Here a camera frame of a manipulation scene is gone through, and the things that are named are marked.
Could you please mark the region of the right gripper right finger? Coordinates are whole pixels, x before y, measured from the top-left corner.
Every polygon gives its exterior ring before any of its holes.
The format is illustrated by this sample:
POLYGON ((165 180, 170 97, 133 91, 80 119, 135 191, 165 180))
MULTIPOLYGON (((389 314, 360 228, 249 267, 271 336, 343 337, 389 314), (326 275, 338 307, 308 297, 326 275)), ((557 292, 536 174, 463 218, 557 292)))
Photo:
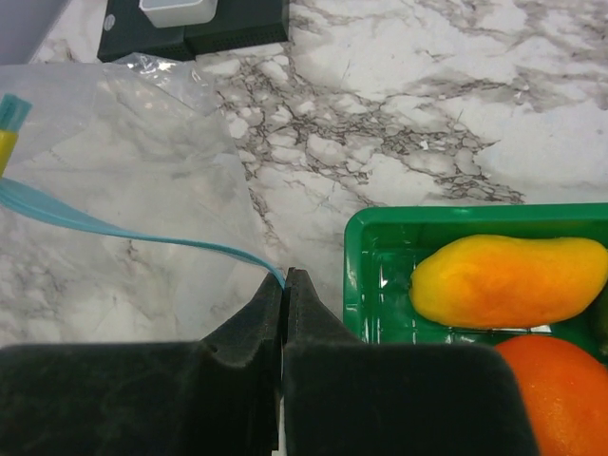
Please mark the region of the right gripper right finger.
POLYGON ((291 455, 536 455, 513 372, 479 344, 358 340, 309 274, 288 273, 283 388, 291 455))

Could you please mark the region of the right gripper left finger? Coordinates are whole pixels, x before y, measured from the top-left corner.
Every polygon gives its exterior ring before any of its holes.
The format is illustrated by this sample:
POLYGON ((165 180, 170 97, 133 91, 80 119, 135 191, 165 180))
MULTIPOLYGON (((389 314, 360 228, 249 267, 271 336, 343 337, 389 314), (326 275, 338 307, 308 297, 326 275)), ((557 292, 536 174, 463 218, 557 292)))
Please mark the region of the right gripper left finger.
POLYGON ((264 278, 206 337, 1 351, 5 455, 269 455, 283 291, 264 278))

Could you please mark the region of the green plastic tray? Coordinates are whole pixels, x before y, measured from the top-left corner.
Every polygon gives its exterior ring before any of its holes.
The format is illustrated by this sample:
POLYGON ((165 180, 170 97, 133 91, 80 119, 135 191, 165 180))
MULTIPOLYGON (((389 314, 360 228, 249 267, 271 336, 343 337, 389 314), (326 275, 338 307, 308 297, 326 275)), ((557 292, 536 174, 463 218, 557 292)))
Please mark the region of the green plastic tray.
POLYGON ((452 329, 430 322, 409 300, 419 262, 471 235, 591 238, 607 241, 605 203, 463 207, 379 207, 355 214, 345 229, 343 322, 359 339, 383 343, 496 345, 521 329, 452 329))

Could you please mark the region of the clear zip top bag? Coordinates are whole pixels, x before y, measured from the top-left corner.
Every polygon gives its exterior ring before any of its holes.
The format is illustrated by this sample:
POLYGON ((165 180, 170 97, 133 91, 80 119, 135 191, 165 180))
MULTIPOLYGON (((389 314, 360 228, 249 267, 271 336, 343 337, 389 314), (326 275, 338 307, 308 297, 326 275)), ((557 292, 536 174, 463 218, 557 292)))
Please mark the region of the clear zip top bag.
POLYGON ((269 278, 210 77, 133 54, 3 66, 31 104, 1 175, 1 342, 198 339, 269 278))

